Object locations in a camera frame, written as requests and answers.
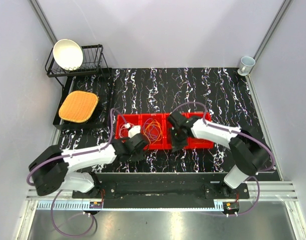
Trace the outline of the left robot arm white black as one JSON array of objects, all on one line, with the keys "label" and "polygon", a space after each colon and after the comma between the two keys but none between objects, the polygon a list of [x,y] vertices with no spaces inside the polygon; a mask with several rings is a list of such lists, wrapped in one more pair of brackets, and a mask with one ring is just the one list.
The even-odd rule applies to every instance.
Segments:
[{"label": "left robot arm white black", "polygon": [[103,191],[100,181],[94,173],[80,170],[119,161],[142,161],[148,145],[149,140],[141,133],[75,150],[60,150],[52,145],[29,165],[27,183],[41,197],[70,190],[95,198]]}]

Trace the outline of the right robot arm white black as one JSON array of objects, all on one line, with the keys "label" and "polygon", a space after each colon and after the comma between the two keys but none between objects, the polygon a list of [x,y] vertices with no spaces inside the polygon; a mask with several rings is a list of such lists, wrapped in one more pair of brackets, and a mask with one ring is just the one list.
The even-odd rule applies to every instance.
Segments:
[{"label": "right robot arm white black", "polygon": [[251,127],[229,127],[193,116],[186,118],[173,113],[167,121],[171,124],[172,151],[188,145],[188,138],[207,140],[230,150],[235,165],[226,174],[220,185],[221,195],[231,198],[238,192],[238,186],[259,172],[269,159],[273,159],[270,148],[252,134]]}]

